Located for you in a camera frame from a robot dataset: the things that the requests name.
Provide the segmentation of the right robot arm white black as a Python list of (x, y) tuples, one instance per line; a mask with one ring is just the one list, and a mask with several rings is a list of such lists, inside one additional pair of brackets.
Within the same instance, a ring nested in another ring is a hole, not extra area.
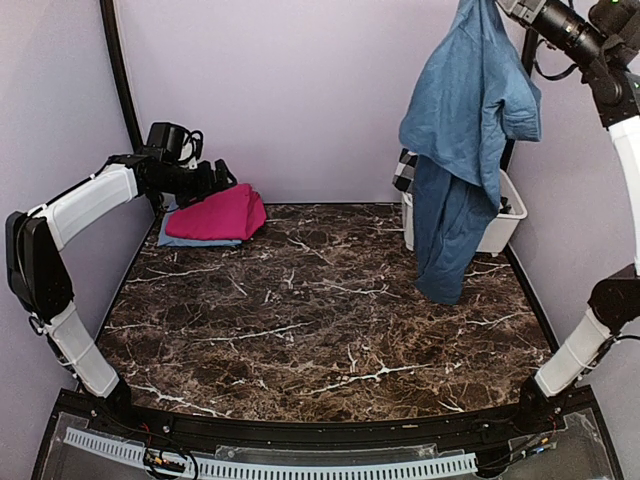
[(529, 210), (511, 249), (544, 333), (549, 360), (523, 384), (510, 424), (521, 434), (564, 407), (578, 381), (610, 352), (639, 345), (639, 5), (506, 1), (526, 29), (522, 62), (543, 76), (541, 46), (565, 55), (568, 86), (545, 111), (538, 147), (504, 166)]

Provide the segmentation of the dark blue garment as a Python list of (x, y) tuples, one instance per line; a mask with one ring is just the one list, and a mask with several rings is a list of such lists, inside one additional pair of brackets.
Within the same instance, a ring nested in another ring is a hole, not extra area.
[(453, 305), (501, 205), (510, 140), (542, 137), (541, 93), (492, 1), (461, 1), (415, 85), (399, 140), (417, 156), (413, 182), (416, 288)]

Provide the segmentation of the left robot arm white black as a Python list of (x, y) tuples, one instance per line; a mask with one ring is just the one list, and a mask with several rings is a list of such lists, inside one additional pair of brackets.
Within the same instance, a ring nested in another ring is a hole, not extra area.
[(130, 390), (88, 332), (75, 304), (74, 285), (62, 256), (81, 232), (111, 211), (145, 196), (173, 196), (180, 209), (235, 186), (223, 160), (193, 169), (148, 155), (113, 155), (97, 173), (27, 212), (6, 220), (6, 268), (10, 290), (45, 336), (61, 366), (92, 396), (106, 400), (103, 421), (120, 436), (141, 427)]

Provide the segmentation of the pink trousers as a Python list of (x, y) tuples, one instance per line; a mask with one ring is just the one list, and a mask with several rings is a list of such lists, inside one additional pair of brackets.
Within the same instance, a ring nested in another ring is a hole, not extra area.
[(262, 198), (250, 184), (239, 184), (172, 213), (170, 237), (195, 240), (249, 240), (266, 223)]

